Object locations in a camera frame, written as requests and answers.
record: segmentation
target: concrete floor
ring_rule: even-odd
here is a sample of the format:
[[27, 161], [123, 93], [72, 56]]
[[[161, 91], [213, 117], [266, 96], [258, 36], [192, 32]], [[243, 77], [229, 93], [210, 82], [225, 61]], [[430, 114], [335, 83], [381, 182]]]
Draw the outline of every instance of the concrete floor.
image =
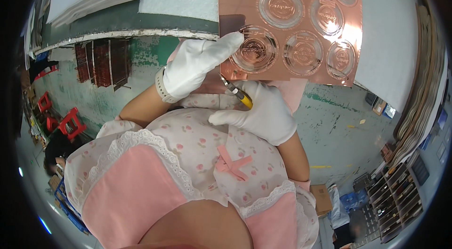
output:
[[[171, 36], [133, 38], [132, 73], [127, 84], [132, 89], [120, 88], [116, 92], [111, 87], [77, 82], [73, 49], [54, 49], [51, 60], [61, 61], [59, 71], [35, 81], [36, 94], [40, 97], [47, 90], [54, 109], [61, 115], [77, 107], [87, 133], [94, 137], [128, 101], [154, 83], [155, 73], [177, 44], [178, 39]], [[355, 178], [371, 173], [382, 162], [379, 152], [387, 141], [393, 140], [398, 118], [377, 116], [364, 101], [365, 95], [357, 86], [306, 85], [294, 117], [311, 166], [311, 184], [336, 182], [342, 186], [341, 193], [347, 193], [352, 191]]]

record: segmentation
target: worker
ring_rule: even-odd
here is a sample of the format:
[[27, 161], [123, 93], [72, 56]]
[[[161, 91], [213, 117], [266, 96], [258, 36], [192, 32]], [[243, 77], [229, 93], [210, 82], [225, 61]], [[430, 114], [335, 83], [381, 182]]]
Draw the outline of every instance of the worker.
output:
[[57, 164], [65, 169], [65, 159], [74, 152], [77, 147], [59, 130], [55, 130], [49, 136], [49, 143], [47, 144], [44, 157], [44, 169], [49, 176], [57, 172]]
[[366, 221], [363, 212], [354, 211], [350, 217], [339, 199], [336, 184], [328, 187], [333, 209], [328, 213], [328, 219], [333, 228], [333, 245], [335, 249], [349, 249], [353, 243], [359, 243], [366, 235]]
[[[313, 246], [309, 164], [279, 90], [236, 83], [251, 110], [230, 94], [190, 95], [243, 41], [185, 41], [154, 85], [68, 157], [68, 199], [106, 249]], [[167, 112], [176, 102], [184, 108]]]

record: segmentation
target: copper sheet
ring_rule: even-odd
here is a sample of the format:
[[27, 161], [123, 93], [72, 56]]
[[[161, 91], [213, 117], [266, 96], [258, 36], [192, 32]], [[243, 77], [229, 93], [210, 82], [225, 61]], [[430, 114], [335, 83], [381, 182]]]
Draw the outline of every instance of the copper sheet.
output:
[[358, 67], [361, 0], [219, 0], [220, 37], [245, 42], [221, 65], [229, 80], [289, 80], [351, 86]]

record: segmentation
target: shelving unit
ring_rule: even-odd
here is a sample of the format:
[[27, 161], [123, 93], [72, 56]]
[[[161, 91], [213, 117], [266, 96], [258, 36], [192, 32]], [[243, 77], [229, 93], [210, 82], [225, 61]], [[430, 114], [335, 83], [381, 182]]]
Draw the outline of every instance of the shelving unit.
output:
[[381, 243], [396, 237], [422, 212], [419, 183], [405, 163], [366, 188], [380, 231]]

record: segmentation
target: gloved hand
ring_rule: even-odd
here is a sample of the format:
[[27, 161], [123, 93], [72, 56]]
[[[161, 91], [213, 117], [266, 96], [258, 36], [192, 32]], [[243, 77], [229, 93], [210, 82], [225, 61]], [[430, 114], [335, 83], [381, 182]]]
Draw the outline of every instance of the gloved hand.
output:
[[274, 146], [286, 142], [295, 133], [297, 124], [278, 88], [254, 80], [241, 80], [234, 85], [251, 97], [253, 108], [217, 111], [209, 117], [210, 123], [243, 128]]
[[182, 43], [174, 60], [166, 65], [163, 84], [177, 100], [199, 88], [207, 72], [213, 70], [243, 43], [243, 34], [231, 32], [218, 41], [187, 40]]

